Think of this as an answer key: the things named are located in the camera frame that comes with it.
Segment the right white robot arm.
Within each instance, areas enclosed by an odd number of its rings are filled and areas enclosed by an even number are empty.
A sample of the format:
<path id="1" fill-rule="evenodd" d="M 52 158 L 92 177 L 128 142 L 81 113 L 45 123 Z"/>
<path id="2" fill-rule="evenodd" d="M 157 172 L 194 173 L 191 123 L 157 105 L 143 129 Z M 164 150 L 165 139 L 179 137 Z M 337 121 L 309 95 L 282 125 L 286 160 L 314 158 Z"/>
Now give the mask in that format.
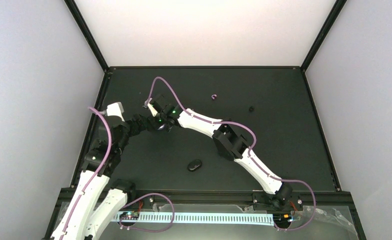
<path id="1" fill-rule="evenodd" d="M 252 146 L 239 130 L 245 129 L 244 125 L 207 117 L 190 108 L 183 109 L 180 105 L 164 103 L 162 95 L 149 98 L 144 106 L 166 128 L 179 126 L 210 137 L 222 158 L 239 164 L 260 184 L 263 191 L 269 195 L 268 204 L 272 208 L 281 210 L 289 203 L 292 187 L 284 183 L 282 178 L 273 173 L 254 153 Z"/>

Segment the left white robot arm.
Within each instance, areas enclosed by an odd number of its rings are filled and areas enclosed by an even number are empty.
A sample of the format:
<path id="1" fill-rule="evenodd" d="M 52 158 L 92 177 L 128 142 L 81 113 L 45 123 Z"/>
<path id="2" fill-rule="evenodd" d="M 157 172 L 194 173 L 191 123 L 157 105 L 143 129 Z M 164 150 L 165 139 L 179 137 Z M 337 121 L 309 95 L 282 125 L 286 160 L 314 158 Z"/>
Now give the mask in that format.
<path id="1" fill-rule="evenodd" d="M 98 240 L 117 212 L 135 197 L 135 184 L 116 180 L 102 203 L 97 201 L 121 161 L 121 155 L 131 137 L 152 130 L 157 123 L 153 116 L 136 114 L 110 127 L 106 116 L 96 109 L 107 133 L 107 141 L 97 141 L 96 147 L 84 157 L 79 182 L 60 223 L 52 232 L 52 240 Z"/>

